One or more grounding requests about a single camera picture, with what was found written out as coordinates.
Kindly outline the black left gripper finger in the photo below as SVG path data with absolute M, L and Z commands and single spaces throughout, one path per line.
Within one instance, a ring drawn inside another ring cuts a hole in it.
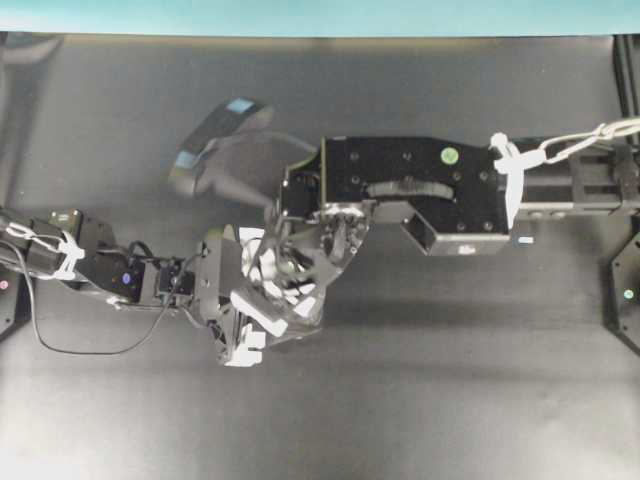
M 271 229 L 240 227 L 241 271 L 248 280 L 276 280 L 277 236 Z
M 253 289 L 233 290 L 230 295 L 236 310 L 257 321 L 272 336 L 282 336 L 288 323 L 279 311 Z

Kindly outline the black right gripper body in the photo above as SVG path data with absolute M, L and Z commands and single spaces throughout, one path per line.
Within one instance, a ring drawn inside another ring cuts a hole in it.
M 279 205 L 307 219 L 329 204 L 367 204 L 371 224 L 401 225 L 417 212 L 440 232 L 510 235 L 495 158 L 488 147 L 431 137 L 329 137 L 286 169 Z

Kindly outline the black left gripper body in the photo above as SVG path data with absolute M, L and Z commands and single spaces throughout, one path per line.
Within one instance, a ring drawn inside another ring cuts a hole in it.
M 244 285 L 242 252 L 234 226 L 206 233 L 196 250 L 192 310 L 211 334 L 218 362 L 248 368 L 261 363 L 265 334 L 231 301 L 231 294 Z

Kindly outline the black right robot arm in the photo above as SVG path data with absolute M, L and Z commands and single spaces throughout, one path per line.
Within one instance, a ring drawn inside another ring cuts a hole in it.
M 495 147 L 404 136 L 329 137 L 289 166 L 276 226 L 287 247 L 354 253 L 375 224 L 397 224 L 425 254 L 498 252 L 517 221 L 635 215 L 639 149 L 593 145 L 508 174 Z

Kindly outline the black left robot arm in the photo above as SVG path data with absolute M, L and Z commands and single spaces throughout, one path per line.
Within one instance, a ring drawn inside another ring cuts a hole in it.
M 188 257 L 158 256 L 148 244 L 119 245 L 110 226 L 78 210 L 43 221 L 1 212 L 1 264 L 25 282 L 29 320 L 46 350 L 74 357 L 115 357 L 149 342 L 168 316 L 184 316 L 210 334 L 221 364 L 252 367 L 292 327 L 280 299 L 258 282 L 261 236 L 227 226 L 212 230 Z M 35 281 L 55 282 L 115 310 L 152 314 L 132 343 L 110 350 L 72 349 L 51 342 L 40 326 Z

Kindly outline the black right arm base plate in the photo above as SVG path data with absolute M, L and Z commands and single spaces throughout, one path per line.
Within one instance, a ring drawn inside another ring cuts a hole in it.
M 609 314 L 606 329 L 639 356 L 639 216 L 631 233 L 609 264 Z

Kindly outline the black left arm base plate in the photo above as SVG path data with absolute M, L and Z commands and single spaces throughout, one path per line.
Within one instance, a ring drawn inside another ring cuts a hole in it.
M 0 330 L 4 341 L 30 321 L 26 280 L 21 273 L 1 267 Z

